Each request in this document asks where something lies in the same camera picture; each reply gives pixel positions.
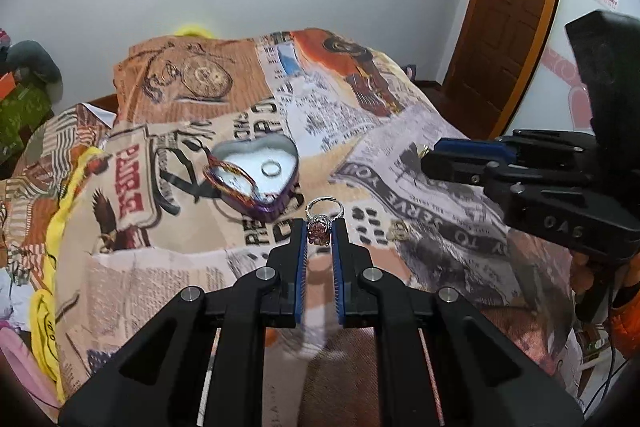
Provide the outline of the right hand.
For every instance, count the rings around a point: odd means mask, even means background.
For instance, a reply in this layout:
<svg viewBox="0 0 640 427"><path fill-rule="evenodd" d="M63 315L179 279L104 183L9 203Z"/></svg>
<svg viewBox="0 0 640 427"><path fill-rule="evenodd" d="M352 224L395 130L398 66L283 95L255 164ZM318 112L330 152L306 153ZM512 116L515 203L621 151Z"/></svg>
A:
<svg viewBox="0 0 640 427"><path fill-rule="evenodd" d="M593 285L594 274L587 267L589 257L578 251L571 251L572 263L570 264L570 287L576 295L585 294Z"/></svg>

